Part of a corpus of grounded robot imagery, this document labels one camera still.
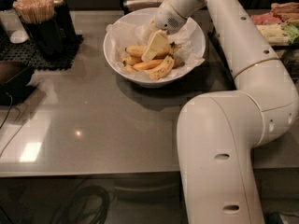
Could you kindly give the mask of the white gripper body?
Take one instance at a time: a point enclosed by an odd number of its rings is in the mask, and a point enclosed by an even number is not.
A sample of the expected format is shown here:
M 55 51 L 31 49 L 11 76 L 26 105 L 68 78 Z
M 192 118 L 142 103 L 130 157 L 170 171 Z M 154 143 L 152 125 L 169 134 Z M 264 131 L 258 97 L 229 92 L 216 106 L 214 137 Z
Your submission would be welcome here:
M 164 0 L 150 20 L 147 29 L 150 32 L 164 30 L 174 34 L 187 22 L 187 13 L 188 7 L 182 2 Z

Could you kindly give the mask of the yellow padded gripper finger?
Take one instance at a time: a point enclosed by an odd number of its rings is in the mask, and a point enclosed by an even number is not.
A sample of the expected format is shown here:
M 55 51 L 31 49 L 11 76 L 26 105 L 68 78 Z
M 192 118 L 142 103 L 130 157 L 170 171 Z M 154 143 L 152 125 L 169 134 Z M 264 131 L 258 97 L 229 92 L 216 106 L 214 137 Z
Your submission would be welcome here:
M 150 62 L 158 53 L 169 51 L 169 46 L 167 32 L 163 30 L 156 31 L 149 40 L 141 60 L 143 62 Z

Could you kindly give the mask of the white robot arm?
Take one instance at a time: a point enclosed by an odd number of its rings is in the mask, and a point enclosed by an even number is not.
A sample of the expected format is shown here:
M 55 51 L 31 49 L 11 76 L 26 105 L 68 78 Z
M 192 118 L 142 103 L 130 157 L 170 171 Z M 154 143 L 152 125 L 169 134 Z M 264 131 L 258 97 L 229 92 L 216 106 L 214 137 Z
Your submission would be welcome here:
M 155 25 L 170 33 L 207 7 L 235 89 L 204 93 L 180 111 L 178 161 L 189 224 L 264 224 L 253 148 L 287 132 L 298 92 L 238 0 L 164 0 Z

